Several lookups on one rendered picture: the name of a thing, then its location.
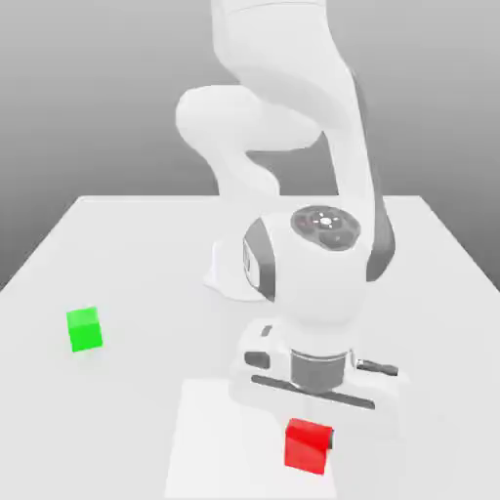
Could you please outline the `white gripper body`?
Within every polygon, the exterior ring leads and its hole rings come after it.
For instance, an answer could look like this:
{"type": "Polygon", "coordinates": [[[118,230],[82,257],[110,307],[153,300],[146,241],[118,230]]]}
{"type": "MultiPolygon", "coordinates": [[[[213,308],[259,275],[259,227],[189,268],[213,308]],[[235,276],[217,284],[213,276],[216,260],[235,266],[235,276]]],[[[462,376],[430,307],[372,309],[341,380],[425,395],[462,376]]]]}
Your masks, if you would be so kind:
{"type": "Polygon", "coordinates": [[[229,393],[262,409],[284,428],[292,419],[335,431],[396,438],[408,382],[397,367],[367,359],[237,359],[229,393]]]}

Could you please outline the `small red cube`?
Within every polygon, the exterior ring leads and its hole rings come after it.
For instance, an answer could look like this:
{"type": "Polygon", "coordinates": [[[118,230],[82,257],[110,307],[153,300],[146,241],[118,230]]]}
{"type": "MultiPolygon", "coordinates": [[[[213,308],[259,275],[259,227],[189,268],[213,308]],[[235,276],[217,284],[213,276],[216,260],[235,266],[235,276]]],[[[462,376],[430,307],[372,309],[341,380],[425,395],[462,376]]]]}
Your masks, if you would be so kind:
{"type": "Polygon", "coordinates": [[[334,429],[315,422],[292,418],[285,429],[284,465],[322,476],[334,429]]]}

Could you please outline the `small green cube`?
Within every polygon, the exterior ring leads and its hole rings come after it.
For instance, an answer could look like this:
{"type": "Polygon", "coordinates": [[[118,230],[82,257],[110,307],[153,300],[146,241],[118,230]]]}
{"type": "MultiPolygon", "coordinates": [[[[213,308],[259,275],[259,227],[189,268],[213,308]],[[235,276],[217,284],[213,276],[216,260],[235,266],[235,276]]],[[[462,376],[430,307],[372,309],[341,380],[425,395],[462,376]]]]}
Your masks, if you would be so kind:
{"type": "Polygon", "coordinates": [[[100,348],[104,344],[96,307],[70,311],[66,314],[66,322],[74,353],[100,348]]]}

